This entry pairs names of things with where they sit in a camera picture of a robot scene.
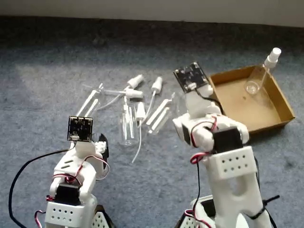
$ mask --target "white spray cap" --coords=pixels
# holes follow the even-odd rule
[[[142,81],[144,80],[143,75],[138,75],[134,78],[131,78],[127,84],[132,88],[135,89]]]
[[[137,110],[136,110],[136,120],[140,121],[143,120],[146,116],[146,112],[144,110],[144,103],[143,102],[139,102],[137,104]]]
[[[125,90],[125,96],[128,98],[143,98],[143,92],[127,88]]]
[[[265,59],[265,62],[264,62],[265,67],[274,68],[279,59],[280,54],[281,54],[281,49],[279,49],[278,47],[277,48],[275,47],[274,49],[272,49],[269,56],[267,56],[267,58]]]
[[[159,94],[162,90],[162,77],[157,77],[155,82],[153,83],[151,90],[155,91],[155,93]]]

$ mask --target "cable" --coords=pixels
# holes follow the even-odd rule
[[[34,215],[35,222],[36,222],[37,226],[38,226],[39,228],[42,228],[42,225],[41,225],[41,223],[40,223],[40,221],[39,221],[39,219],[38,219],[38,213],[45,214],[46,212],[45,212],[45,211],[42,211],[42,210],[37,210],[37,211],[35,212],[35,215]]]
[[[154,90],[153,93],[152,93],[152,97],[151,97],[151,100],[150,100],[150,104],[149,104],[148,110],[147,110],[147,112],[146,112],[146,117],[144,118],[143,122],[148,118],[148,115],[150,114],[152,105],[153,105],[154,100],[155,100],[155,95],[156,95],[156,90]]]
[[[79,168],[78,168],[78,170],[77,170],[75,176],[73,176],[73,175],[71,175],[71,174],[67,174],[67,173],[58,173],[58,174],[55,174],[55,175],[53,176],[53,178],[56,178],[56,177],[65,177],[65,181],[66,181],[67,183],[73,183],[73,182],[76,180],[76,181],[78,182],[78,184],[81,185],[80,181],[77,179],[77,176],[79,175],[81,169],[83,168],[83,163],[84,163],[87,159],[89,159],[89,158],[95,158],[95,159],[97,159],[97,160],[100,160],[103,164],[106,164],[106,165],[107,165],[108,170],[107,170],[106,174],[104,175],[104,177],[102,177],[102,178],[96,178],[96,180],[97,180],[97,181],[98,181],[98,180],[100,181],[100,180],[103,180],[104,178],[106,178],[106,176],[108,175],[108,173],[109,173],[109,171],[110,171],[110,165],[109,165],[104,159],[99,158],[99,157],[94,156],[94,155],[88,155],[88,156],[86,156],[86,157],[84,158],[84,160],[83,160],[82,163],[80,164],[80,166],[79,166]]]
[[[103,106],[97,108],[96,110],[101,110],[101,109],[104,109],[104,108],[110,106],[111,104],[113,104],[114,102],[116,102],[117,100],[119,100],[119,98],[122,97],[122,96],[123,96],[123,95],[121,95],[121,94],[117,95],[117,96],[114,97],[111,101],[109,101],[109,102],[106,103],[105,105],[103,105]]]
[[[194,128],[196,128],[197,126],[199,126],[200,124],[203,124],[203,123],[210,123],[210,124],[212,124],[212,127],[211,127],[210,130],[213,130],[213,129],[216,127],[216,123],[217,123],[217,122],[216,122],[216,119],[215,119],[214,122],[211,122],[211,121],[202,121],[202,122],[199,122],[199,123],[197,123],[196,125],[194,125],[194,126],[192,127],[191,133],[190,133],[190,137],[191,137],[192,145],[193,145],[194,147],[196,147],[196,148],[197,148],[197,146],[196,146],[196,143],[195,143],[195,141],[194,141],[193,130],[194,130]]]
[[[107,165],[108,170],[107,170],[107,172],[105,173],[104,177],[101,177],[101,178],[96,178],[96,180],[97,180],[97,181],[98,181],[98,180],[100,181],[100,180],[103,180],[104,178],[106,178],[106,177],[107,177],[107,175],[108,175],[108,173],[109,173],[109,171],[110,171],[110,165],[109,165],[109,163],[107,163],[107,162],[106,162],[104,159],[99,158],[99,157],[94,156],[94,155],[89,155],[89,156],[86,156],[86,157],[85,157],[85,159],[84,159],[84,161],[86,161],[88,158],[95,158],[95,159],[97,159],[97,160],[101,161],[103,164],[106,164],[106,165]]]
[[[256,157],[255,157],[255,162],[256,162],[256,169],[257,169],[256,180],[257,180],[258,187],[260,188],[260,169],[258,167],[258,161],[257,161]]]
[[[138,149],[137,149],[137,152],[132,160],[132,163],[134,163],[134,161],[136,160],[138,154],[139,154],[139,151],[141,150],[141,146],[142,146],[142,121],[139,122],[139,145],[138,145]]]
[[[18,177],[20,176],[20,174],[22,173],[22,171],[30,164],[32,163],[33,161],[35,160],[38,160],[40,158],[44,158],[44,157],[47,157],[47,156],[50,156],[50,155],[53,155],[53,154],[57,154],[57,153],[63,153],[63,152],[67,152],[73,148],[75,148],[76,146],[76,141],[74,141],[74,146],[70,149],[64,149],[64,150],[60,150],[60,151],[55,151],[55,152],[51,152],[51,153],[46,153],[46,154],[43,154],[41,156],[38,156],[36,158],[33,158],[32,160],[29,160],[27,161],[21,168],[20,170],[17,172],[11,186],[10,186],[10,189],[9,189],[9,217],[21,228],[27,228],[26,226],[24,226],[22,223],[20,223],[13,215],[13,210],[12,210],[12,197],[13,197],[13,191],[14,191],[14,187],[15,187],[15,184],[17,182],[17,179]]]
[[[256,158],[256,157],[254,157],[254,158],[255,158],[256,169],[257,169],[257,172],[256,172],[256,180],[257,180],[258,187],[259,187],[259,189],[260,189],[260,168],[259,168],[259,166],[258,166],[257,158]],[[268,200],[263,200],[263,208],[261,209],[261,211],[260,211],[259,213],[257,213],[255,216],[249,216],[249,217],[250,217],[251,219],[257,219],[257,218],[264,212],[264,210],[265,210],[265,211],[267,211],[267,213],[268,213],[268,215],[269,215],[269,219],[270,219],[271,225],[273,226],[273,228],[277,228],[274,219],[271,217],[269,211],[268,211],[267,208],[266,208],[266,205],[267,205],[268,202],[271,202],[272,200],[276,200],[276,199],[278,199],[279,197],[280,197],[280,196],[277,195],[277,196],[272,197],[272,198],[270,198],[270,199],[268,199]]]
[[[141,121],[141,123],[139,123],[138,125],[138,128],[141,128],[142,124],[146,121],[146,119],[148,118],[149,114],[150,114],[150,111],[151,111],[151,108],[153,106],[153,103],[154,103],[154,100],[155,100],[155,95],[156,95],[156,90],[153,91],[152,93],[152,97],[151,97],[151,100],[150,100],[150,104],[149,104],[149,107],[148,107],[148,110],[146,112],[146,115],[144,117],[144,119]]]
[[[194,219],[195,219],[196,221],[198,221],[198,222],[203,223],[203,224],[204,224],[205,226],[207,226],[208,228],[212,228],[211,225],[208,224],[205,220],[198,219],[198,218],[196,217],[196,215],[195,215],[195,208],[196,208],[196,205],[197,205],[197,203],[198,203],[198,201],[199,201],[199,198],[200,198],[200,175],[199,175],[199,174],[200,174],[200,166],[199,166],[199,157],[196,156],[195,159],[196,159],[196,161],[195,161],[194,163],[192,163],[192,161],[190,161],[190,162],[191,162],[191,164],[196,164],[197,169],[198,169],[198,186],[199,186],[199,193],[198,193],[198,197],[196,198],[195,203],[193,204],[192,210],[191,210],[191,209],[185,210],[184,214],[185,214],[186,216],[188,216],[188,217],[194,218]]]
[[[195,92],[196,92],[201,98],[203,98],[204,100],[213,101],[213,102],[217,103],[217,105],[219,106],[220,112],[221,112],[222,114],[224,113],[222,104],[221,104],[217,99],[213,99],[213,98],[211,98],[211,97],[204,97],[197,89],[195,89]]]

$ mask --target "mounting holes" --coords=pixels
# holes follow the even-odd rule
[[[67,167],[70,167],[70,165],[65,165],[65,166],[62,166],[61,168],[62,168],[62,169],[65,169],[65,168],[67,168]]]

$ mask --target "black wire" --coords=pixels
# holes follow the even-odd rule
[[[197,205],[197,203],[198,203],[198,201],[199,201],[199,197],[200,197],[200,166],[199,166],[199,160],[197,159],[196,160],[196,166],[197,166],[197,168],[198,168],[198,184],[199,184],[199,193],[198,193],[198,197],[196,198],[196,201],[195,201],[195,203],[193,204],[193,209],[192,209],[192,211],[193,211],[193,215],[194,215],[194,213],[195,213],[195,208],[196,208],[196,205]]]
[[[10,218],[21,228],[27,228],[26,226],[24,226],[21,222],[19,222],[13,215],[13,210],[12,210],[12,197],[13,197],[13,191],[14,191],[14,187],[15,187],[15,184],[16,184],[16,181],[18,179],[18,177],[20,176],[20,174],[22,173],[22,171],[30,164],[32,163],[33,161],[35,160],[38,160],[40,158],[44,158],[44,157],[47,157],[47,156],[50,156],[50,155],[53,155],[53,154],[57,154],[57,153],[63,153],[63,152],[67,152],[73,148],[75,148],[76,146],[76,141],[74,141],[74,146],[70,149],[64,149],[64,150],[60,150],[60,151],[54,151],[54,152],[51,152],[51,153],[46,153],[46,154],[43,154],[41,156],[38,156],[36,158],[33,158],[32,160],[29,160],[27,161],[22,167],[21,169],[17,172],[11,186],[10,186],[10,189],[9,189],[9,216]]]
[[[256,179],[257,179],[257,183],[258,183],[258,187],[260,189],[260,168],[258,166],[258,161],[257,161],[257,158],[255,157],[255,161],[256,161],[256,169],[257,169],[257,172],[256,172]],[[277,228],[276,227],[276,223],[274,221],[274,219],[271,217],[269,211],[265,208],[265,210],[267,211],[268,215],[269,215],[269,219],[270,219],[270,223],[272,225],[273,228]]]
[[[260,188],[260,169],[258,167],[258,161],[256,157],[255,157],[255,161],[256,161],[256,169],[257,169],[256,179],[257,179],[258,187]]]
[[[213,99],[213,98],[211,98],[211,97],[205,97],[205,96],[203,96],[197,89],[195,89],[195,91],[196,91],[196,93],[197,93],[201,98],[203,98],[204,100],[213,101],[213,102],[217,103],[218,106],[219,106],[220,112],[221,112],[222,114],[224,114],[224,110],[223,110],[222,104],[221,104],[217,99]]]

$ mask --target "white plastic bracket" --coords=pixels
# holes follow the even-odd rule
[[[251,146],[212,155],[204,163],[217,212],[216,228],[235,228],[240,213],[254,216],[263,208]],[[237,184],[236,191],[229,183],[232,178]],[[253,222],[256,228],[271,228],[266,210]]]

